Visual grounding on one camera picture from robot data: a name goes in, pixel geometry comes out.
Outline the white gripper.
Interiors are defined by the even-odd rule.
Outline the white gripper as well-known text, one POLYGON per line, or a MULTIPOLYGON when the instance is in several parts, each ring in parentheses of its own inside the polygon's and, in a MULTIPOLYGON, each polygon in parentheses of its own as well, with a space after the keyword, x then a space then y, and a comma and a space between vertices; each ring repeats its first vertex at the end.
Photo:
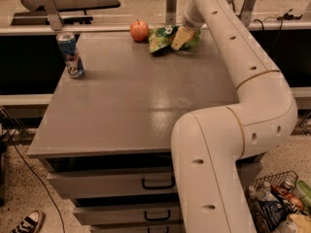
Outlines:
POLYGON ((181 46, 191 39, 194 32, 206 23, 203 16, 203 8, 199 4, 188 2, 183 15, 183 25, 178 28, 171 44, 173 50, 179 50, 181 46))

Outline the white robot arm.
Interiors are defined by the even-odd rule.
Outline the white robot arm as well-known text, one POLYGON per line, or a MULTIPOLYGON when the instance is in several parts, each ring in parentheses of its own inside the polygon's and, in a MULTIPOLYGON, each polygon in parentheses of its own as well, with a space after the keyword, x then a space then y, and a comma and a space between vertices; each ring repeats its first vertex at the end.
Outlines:
POLYGON ((191 0, 186 25, 207 25, 238 103, 192 111, 171 136, 186 233, 257 233, 236 161, 285 142, 294 130, 293 93, 276 64, 226 0, 191 0))

